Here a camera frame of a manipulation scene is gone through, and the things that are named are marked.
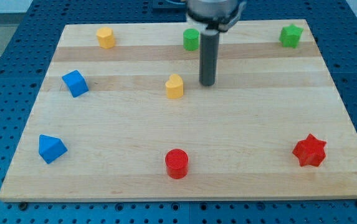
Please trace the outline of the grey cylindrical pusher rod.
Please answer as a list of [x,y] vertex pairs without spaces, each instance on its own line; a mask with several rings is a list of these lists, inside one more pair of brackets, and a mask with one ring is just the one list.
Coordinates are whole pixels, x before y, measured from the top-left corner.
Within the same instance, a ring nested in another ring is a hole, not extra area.
[[213,86],[216,81],[219,33],[201,33],[199,47],[199,82],[203,86]]

